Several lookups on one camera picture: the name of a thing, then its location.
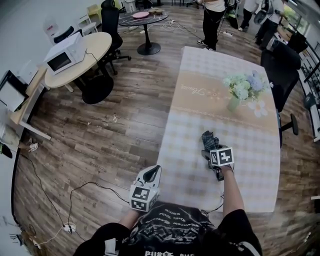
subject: round table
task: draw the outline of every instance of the round table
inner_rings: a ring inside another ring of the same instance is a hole
[[[103,101],[114,87],[114,80],[99,62],[109,50],[112,38],[108,33],[97,32],[84,36],[83,40],[87,52],[84,54],[83,60],[55,75],[51,75],[47,70],[44,81],[49,88],[58,88],[73,81],[82,91],[83,101],[87,104],[96,104]],[[103,75],[96,76],[91,80],[82,76],[97,61]]]
[[[118,24],[124,27],[135,27],[143,25],[144,33],[145,33],[145,43],[141,44],[137,52],[141,55],[153,55],[160,51],[161,46],[156,42],[150,42],[147,25],[151,23],[156,23],[165,20],[169,17],[169,14],[166,11],[163,11],[162,14],[149,14],[148,17],[145,18],[134,18],[132,15],[141,12],[141,10],[123,13],[119,17]]]

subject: microwave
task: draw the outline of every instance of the microwave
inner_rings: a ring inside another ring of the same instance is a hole
[[[85,42],[78,32],[54,45],[46,55],[44,65],[54,76],[74,64],[81,62],[85,54]]]

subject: white shirt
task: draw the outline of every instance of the white shirt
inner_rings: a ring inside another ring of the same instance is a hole
[[[262,2],[262,0],[245,0],[244,9],[252,13],[257,9],[257,6]]]
[[[270,4],[272,4],[273,7],[273,14],[271,14],[268,19],[274,23],[279,24],[281,17],[279,14],[275,14],[275,11],[278,10],[280,11],[280,13],[283,13],[285,11],[284,3],[281,0],[270,0]]]
[[[210,11],[221,13],[225,11],[225,1],[224,0],[217,0],[211,2],[204,2],[205,8],[209,9]]]

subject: white flower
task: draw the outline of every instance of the white flower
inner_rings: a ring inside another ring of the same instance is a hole
[[[254,114],[257,118],[260,118],[261,115],[267,116],[268,112],[265,109],[265,102],[263,100],[260,101],[252,101],[248,103],[248,107],[254,110]]]
[[[231,84],[231,79],[230,78],[225,78],[223,79],[223,85],[228,87]]]
[[[236,84],[234,86],[234,93],[239,98],[239,100],[244,101],[248,98],[249,92],[245,88],[244,83]]]

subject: desk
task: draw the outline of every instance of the desk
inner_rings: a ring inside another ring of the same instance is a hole
[[[140,13],[140,12],[141,12],[141,10],[137,10],[137,11],[134,11],[131,13],[126,12],[126,13],[120,14],[118,24],[120,26],[124,26],[124,27],[134,27],[134,26],[143,25],[144,33],[145,33],[145,43],[141,44],[138,47],[137,52],[141,55],[156,54],[156,53],[160,52],[161,46],[160,46],[160,44],[158,44],[156,42],[150,42],[147,25],[165,20],[166,18],[169,17],[169,14],[166,11],[163,11],[163,13],[161,15],[149,14],[149,16],[145,17],[145,18],[132,17],[132,15],[134,15],[135,13]]]
[[[91,69],[97,63],[96,60],[99,61],[107,53],[111,46],[112,38],[108,33],[98,32],[84,36],[83,40],[88,53],[84,55],[83,61],[68,67],[56,75],[51,75],[47,71],[44,81],[49,88],[58,88],[74,81],[75,85],[82,91],[83,101],[87,104],[96,104],[103,101],[110,94],[114,86],[113,79],[100,62],[98,62],[98,65],[103,76],[97,76],[91,81],[81,77],[85,85],[80,81],[79,77]]]
[[[258,102],[242,101],[230,112],[231,95],[223,85],[228,75],[250,75],[253,70],[268,81],[259,65],[218,52],[184,48],[157,161],[162,166],[159,200],[203,210],[221,205],[224,182],[217,181],[201,156],[201,135],[209,130],[220,144],[233,148],[234,174],[245,210],[274,211],[280,141],[271,88],[260,94]]]
[[[48,136],[47,134],[35,129],[34,127],[32,127],[30,124],[26,123],[26,121],[23,120],[25,114],[28,112],[28,107],[30,106],[30,104],[32,103],[33,97],[41,83],[41,80],[43,79],[43,77],[45,76],[47,69],[44,67],[40,67],[38,72],[35,74],[34,78],[32,79],[32,81],[30,82],[30,84],[27,87],[26,90],[26,94],[29,96],[29,98],[24,102],[24,104],[22,105],[21,109],[15,112],[11,112],[9,114],[10,119],[17,125],[21,125],[25,128],[27,128],[28,130],[48,139],[51,140],[51,137]]]

